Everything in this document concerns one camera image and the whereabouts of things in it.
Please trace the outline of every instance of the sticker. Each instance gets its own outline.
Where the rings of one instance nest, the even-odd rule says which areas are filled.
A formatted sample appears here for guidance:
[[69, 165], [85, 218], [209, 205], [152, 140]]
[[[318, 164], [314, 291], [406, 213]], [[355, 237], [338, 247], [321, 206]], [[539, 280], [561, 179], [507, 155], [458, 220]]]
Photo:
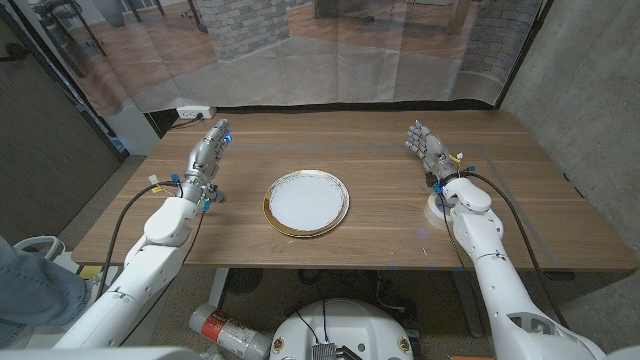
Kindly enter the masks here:
[[238, 320], [232, 319], [220, 310], [215, 310], [209, 315], [202, 324], [201, 332], [202, 335], [242, 358], [256, 334], [255, 331], [248, 329]]

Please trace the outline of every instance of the transparent plastic curtain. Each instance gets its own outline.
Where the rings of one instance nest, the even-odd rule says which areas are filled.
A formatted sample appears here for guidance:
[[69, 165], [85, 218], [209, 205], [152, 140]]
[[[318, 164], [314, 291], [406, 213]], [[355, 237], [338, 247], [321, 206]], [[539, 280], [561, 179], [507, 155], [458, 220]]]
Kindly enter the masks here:
[[21, 0], [101, 115], [184, 105], [494, 104], [540, 0]]

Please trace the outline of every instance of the wall outlet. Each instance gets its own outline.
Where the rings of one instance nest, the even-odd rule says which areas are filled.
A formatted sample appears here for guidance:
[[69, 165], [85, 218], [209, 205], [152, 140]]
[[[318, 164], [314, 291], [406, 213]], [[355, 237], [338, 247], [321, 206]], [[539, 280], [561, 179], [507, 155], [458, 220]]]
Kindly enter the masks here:
[[202, 114], [203, 119], [211, 119], [216, 113], [216, 108], [212, 106], [183, 106], [176, 109], [181, 119], [195, 119], [198, 114]]

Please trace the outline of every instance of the jeans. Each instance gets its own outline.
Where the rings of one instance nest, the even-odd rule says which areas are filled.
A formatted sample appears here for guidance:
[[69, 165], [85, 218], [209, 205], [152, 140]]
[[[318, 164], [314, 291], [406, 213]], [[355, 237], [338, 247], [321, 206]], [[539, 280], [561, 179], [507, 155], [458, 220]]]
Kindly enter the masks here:
[[18, 251], [0, 236], [0, 349], [27, 325], [61, 326], [75, 320], [91, 285], [65, 268]]

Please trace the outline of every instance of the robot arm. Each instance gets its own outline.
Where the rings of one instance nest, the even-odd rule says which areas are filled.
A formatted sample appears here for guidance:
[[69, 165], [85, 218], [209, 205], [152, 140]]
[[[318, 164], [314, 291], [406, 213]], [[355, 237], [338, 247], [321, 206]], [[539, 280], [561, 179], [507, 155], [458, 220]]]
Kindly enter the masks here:
[[407, 146], [438, 179], [453, 205], [453, 235], [473, 261], [487, 308], [498, 360], [603, 359], [591, 340], [564, 328], [531, 300], [504, 246], [504, 228], [491, 210], [491, 197], [458, 173], [446, 147], [416, 121]]
[[183, 191], [168, 198], [147, 220], [144, 235], [125, 258], [122, 274], [54, 348], [120, 346], [141, 309], [178, 274], [195, 236], [185, 220], [194, 219], [199, 206], [209, 201], [209, 181], [231, 141], [228, 126], [227, 120], [220, 120], [194, 147]]

